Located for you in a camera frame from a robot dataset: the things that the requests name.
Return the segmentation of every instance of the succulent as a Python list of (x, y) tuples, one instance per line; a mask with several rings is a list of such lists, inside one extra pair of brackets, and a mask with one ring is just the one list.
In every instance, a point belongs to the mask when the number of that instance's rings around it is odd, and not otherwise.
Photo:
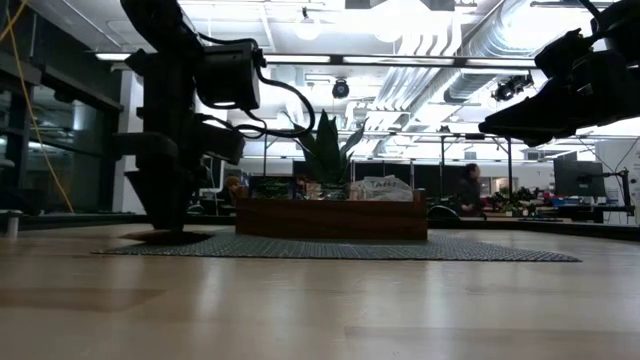
[[(294, 127), (296, 130), (304, 129), (297, 124), (294, 124)], [(327, 113), (322, 111), (316, 137), (307, 134), (298, 139), (307, 165), (316, 180), (325, 184), (340, 184), (349, 181), (351, 154), (348, 153), (362, 140), (364, 129), (363, 125), (340, 148), (336, 118), (329, 120)]]

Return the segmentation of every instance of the woven mat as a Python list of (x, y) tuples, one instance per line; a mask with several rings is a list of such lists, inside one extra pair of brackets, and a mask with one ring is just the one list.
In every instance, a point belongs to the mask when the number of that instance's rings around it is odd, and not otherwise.
[(514, 249), (434, 234), (429, 235), (428, 242), (390, 243), (359, 240), (285, 240), (217, 232), (207, 240), (191, 244), (145, 243), (96, 253), (286, 259), (580, 262), (574, 257), (557, 253)]

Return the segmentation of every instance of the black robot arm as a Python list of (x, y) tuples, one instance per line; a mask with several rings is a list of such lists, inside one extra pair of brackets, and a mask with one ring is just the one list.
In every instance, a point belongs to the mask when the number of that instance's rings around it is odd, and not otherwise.
[[(266, 79), (262, 51), (253, 39), (221, 41), (198, 34), (176, 0), (121, 0), (135, 29), (156, 53), (138, 50), (125, 63), (144, 79), (144, 102), (137, 114), (143, 132), (117, 134), (116, 157), (133, 155), (138, 170), (126, 173), (156, 229), (181, 231), (186, 210), (198, 186), (206, 180), (203, 154), (237, 164), (247, 136), (300, 137), (312, 131), (315, 113), (295, 88)], [(205, 46), (201, 42), (216, 44)], [(251, 110), (260, 106), (258, 82), (294, 92), (309, 112), (303, 131), (274, 131)], [(194, 98), (216, 109), (240, 109), (262, 122), (232, 126), (211, 115), (194, 113)], [(205, 124), (216, 120), (224, 127)]]
[[(640, 1), (621, 0), (594, 14), (593, 35), (569, 31), (535, 57), (549, 78), (537, 95), (488, 116), (480, 131), (537, 146), (640, 115)], [(607, 50), (592, 45), (604, 39)]]
[(191, 20), (176, 0), (121, 0), (133, 27), (156, 51), (198, 58), (204, 51)]

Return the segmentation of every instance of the security camera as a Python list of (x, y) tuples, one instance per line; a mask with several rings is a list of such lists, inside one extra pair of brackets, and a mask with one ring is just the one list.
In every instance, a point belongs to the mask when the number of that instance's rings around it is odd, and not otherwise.
[(336, 80), (336, 84), (333, 85), (332, 94), (334, 99), (344, 99), (349, 96), (349, 85), (347, 85), (347, 80)]

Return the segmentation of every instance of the yellow cable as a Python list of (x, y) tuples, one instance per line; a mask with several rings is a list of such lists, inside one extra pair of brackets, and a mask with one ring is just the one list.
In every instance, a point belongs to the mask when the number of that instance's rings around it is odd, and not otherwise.
[(20, 7), (18, 8), (18, 11), (16, 11), (16, 16), (13, 17), (13, 19), (11, 18), (11, 16), (9, 15), (9, 10), (7, 9), (7, 20), (9, 20), (9, 23), (7, 24), (7, 27), (4, 28), (4, 31), (2, 31), (2, 34), (0, 34), (0, 42), (2, 42), (2, 40), (4, 40), (5, 36), (7, 36), (7, 34), (9, 33), (9, 31), (13, 31), (13, 25), (15, 25), (16, 21), (18, 21), (18, 18), (20, 17), (20, 15), (22, 15), (22, 11), (24, 10), (25, 7), (27, 7), (27, 3), (29, 2), (29, 0), (24, 0), (22, 2), (22, 4), (20, 4)]
[[(22, 3), (22, 5), (24, 6), (26, 3), (27, 1), (25, 0)], [(69, 201), (69, 198), (67, 197), (67, 193), (64, 191), (64, 188), (60, 184), (60, 180), (58, 180), (58, 176), (56, 175), (56, 172), (53, 170), (53, 166), (51, 166), (51, 162), (49, 161), (49, 155), (47, 154), (47, 150), (44, 148), (44, 143), (42, 142), (42, 137), (40, 136), (40, 128), (38, 127), (38, 123), (36, 122), (36, 117), (33, 114), (33, 107), (31, 106), (29, 91), (27, 90), (27, 85), (24, 82), (24, 74), (22, 73), (22, 64), (20, 63), (20, 58), (18, 56), (18, 44), (16, 43), (16, 36), (13, 33), (13, 23), (15, 23), (15, 20), (20, 15), (20, 11), (22, 9), (23, 7), (21, 6), (20, 9), (18, 9), (18, 12), (16, 12), (16, 16), (13, 19), (11, 19), (11, 21), (9, 21), (9, 25), (7, 25), (9, 33), (11, 34), (11, 44), (13, 45), (13, 55), (16, 58), (18, 74), (20, 75), (20, 83), (22, 84), (22, 91), (24, 92), (24, 99), (27, 103), (27, 109), (29, 109), (29, 116), (31, 117), (31, 121), (33, 122), (33, 127), (36, 130), (36, 137), (40, 142), (40, 148), (42, 149), (42, 153), (44, 154), (44, 159), (47, 162), (47, 166), (49, 167), (49, 171), (51, 172), (51, 176), (53, 177), (53, 180), (58, 186), (58, 190), (60, 190), (62, 197), (64, 197), (64, 201), (67, 203), (67, 206), (69, 207), (69, 211), (73, 214), (74, 211), (73, 211), (73, 206), (71, 206), (71, 201)], [(9, 13), (9, 10), (7, 10), (7, 17), (11, 18), (11, 14)], [(2, 38), (4, 38), (5, 32), (6, 30), (2, 33), (2, 35), (0, 35), (0, 41), (2, 41)]]

